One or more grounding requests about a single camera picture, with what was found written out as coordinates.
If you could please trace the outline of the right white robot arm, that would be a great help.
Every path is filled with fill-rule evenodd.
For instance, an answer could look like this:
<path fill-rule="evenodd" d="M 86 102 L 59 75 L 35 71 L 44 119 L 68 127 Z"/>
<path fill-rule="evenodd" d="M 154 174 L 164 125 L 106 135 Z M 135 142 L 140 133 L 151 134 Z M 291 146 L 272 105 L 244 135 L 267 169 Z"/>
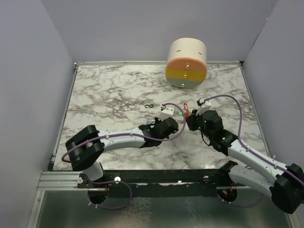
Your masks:
<path fill-rule="evenodd" d="M 202 114 L 193 110 L 186 123 L 189 130 L 199 130 L 202 137 L 207 137 L 216 151 L 243 163 L 218 174 L 222 185 L 233 182 L 246 185 L 268 196 L 288 214 L 293 214 L 303 203 L 304 171 L 299 165 L 286 165 L 249 148 L 237 135 L 224 128 L 222 118 L 215 110 Z"/>

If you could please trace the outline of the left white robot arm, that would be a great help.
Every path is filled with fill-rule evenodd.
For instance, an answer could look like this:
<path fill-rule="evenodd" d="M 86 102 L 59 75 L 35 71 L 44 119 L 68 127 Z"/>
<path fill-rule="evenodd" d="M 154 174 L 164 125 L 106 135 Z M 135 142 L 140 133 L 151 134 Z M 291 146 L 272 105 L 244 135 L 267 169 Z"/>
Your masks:
<path fill-rule="evenodd" d="M 124 148 L 149 148 L 159 146 L 178 131 L 178 123 L 171 117 L 155 118 L 154 124 L 143 124 L 121 132 L 100 132 L 88 125 L 66 141 L 67 154 L 62 161 L 70 163 L 73 171 L 82 171 L 92 186 L 104 184 L 105 173 L 97 159 L 103 152 Z"/>

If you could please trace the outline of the red key tag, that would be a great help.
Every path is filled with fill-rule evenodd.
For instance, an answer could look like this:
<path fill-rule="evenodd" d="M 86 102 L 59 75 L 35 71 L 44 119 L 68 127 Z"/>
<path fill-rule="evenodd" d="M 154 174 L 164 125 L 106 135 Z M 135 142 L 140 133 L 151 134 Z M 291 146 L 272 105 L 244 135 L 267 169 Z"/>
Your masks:
<path fill-rule="evenodd" d="M 183 107 L 184 107 L 184 110 L 185 110 L 185 111 L 188 111 L 188 110 L 189 110 L 188 104 L 187 104 L 187 103 L 184 103 L 184 104 L 183 104 Z"/>

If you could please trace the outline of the round three-drawer mini cabinet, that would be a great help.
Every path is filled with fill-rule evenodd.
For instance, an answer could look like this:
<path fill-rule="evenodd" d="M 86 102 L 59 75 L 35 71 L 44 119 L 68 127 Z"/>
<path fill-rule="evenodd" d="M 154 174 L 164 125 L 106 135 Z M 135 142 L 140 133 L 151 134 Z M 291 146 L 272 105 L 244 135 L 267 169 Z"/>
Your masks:
<path fill-rule="evenodd" d="M 196 88 L 207 75 L 207 48 L 195 38 L 180 38 L 169 49 L 165 77 L 178 88 Z"/>

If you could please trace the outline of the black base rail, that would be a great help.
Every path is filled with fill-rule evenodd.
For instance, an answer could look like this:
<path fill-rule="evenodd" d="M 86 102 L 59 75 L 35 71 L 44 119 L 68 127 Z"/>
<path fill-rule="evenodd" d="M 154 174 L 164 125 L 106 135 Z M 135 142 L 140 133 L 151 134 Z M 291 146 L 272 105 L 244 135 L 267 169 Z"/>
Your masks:
<path fill-rule="evenodd" d="M 215 197 L 217 190 L 226 189 L 232 184 L 228 173 L 222 169 L 192 170 L 105 170 L 102 181 L 113 181 L 108 184 L 93 184 L 84 174 L 79 175 L 83 182 L 79 189 L 105 192 L 111 198 L 127 198 L 130 192 L 122 183 L 129 184 L 134 198 L 165 198 L 204 196 Z"/>

